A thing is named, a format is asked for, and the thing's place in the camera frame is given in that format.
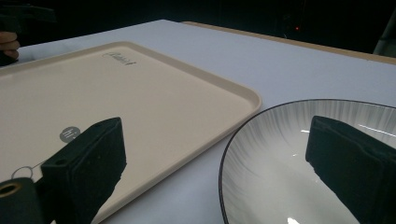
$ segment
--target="dark background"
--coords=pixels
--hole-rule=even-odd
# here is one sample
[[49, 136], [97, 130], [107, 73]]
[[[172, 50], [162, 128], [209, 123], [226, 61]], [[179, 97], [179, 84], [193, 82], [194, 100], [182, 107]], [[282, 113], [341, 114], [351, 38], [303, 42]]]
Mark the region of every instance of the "dark background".
[[372, 53], [394, 0], [31, 0], [55, 10], [55, 24], [30, 22], [23, 46], [148, 21], [197, 21]]

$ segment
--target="ceramic plate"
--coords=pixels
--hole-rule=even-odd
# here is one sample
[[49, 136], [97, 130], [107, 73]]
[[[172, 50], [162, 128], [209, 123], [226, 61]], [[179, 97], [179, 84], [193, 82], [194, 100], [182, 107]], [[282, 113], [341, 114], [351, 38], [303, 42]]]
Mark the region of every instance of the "ceramic plate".
[[393, 107], [307, 100], [262, 111], [234, 134], [223, 155], [219, 194], [226, 223], [359, 223], [305, 161], [315, 115], [396, 147]]

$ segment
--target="table surface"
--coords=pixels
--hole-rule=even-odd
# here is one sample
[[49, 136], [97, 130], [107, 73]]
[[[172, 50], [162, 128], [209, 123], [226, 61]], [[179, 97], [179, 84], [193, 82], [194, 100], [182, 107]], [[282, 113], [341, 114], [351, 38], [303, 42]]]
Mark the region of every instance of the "table surface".
[[[262, 96], [262, 110], [305, 99], [347, 99], [396, 106], [396, 65], [392, 59], [315, 49], [293, 41], [236, 34], [192, 23], [152, 21], [24, 47], [18, 63], [116, 41], [134, 42], [246, 85]], [[220, 140], [103, 223], [223, 223], [219, 167], [230, 137]]]

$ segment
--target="small round sticker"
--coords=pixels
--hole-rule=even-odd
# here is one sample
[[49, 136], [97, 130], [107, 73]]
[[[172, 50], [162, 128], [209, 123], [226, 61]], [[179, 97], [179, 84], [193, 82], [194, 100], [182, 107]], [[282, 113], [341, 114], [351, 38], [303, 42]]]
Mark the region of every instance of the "small round sticker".
[[77, 136], [79, 136], [79, 134], [81, 133], [81, 131], [79, 130], [79, 128], [77, 127], [68, 127], [66, 129], [64, 129], [61, 134], [59, 134], [59, 137], [61, 138], [61, 140], [65, 143], [69, 143], [71, 141], [73, 141], [75, 138], [77, 138]]

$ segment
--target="beige tray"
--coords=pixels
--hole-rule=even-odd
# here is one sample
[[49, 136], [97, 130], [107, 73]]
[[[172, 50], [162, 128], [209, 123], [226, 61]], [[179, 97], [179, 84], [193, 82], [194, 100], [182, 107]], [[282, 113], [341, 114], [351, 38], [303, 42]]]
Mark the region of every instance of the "beige tray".
[[0, 182], [83, 132], [121, 117], [128, 165], [94, 222], [108, 217], [232, 132], [262, 104], [253, 90], [132, 43], [0, 69]]

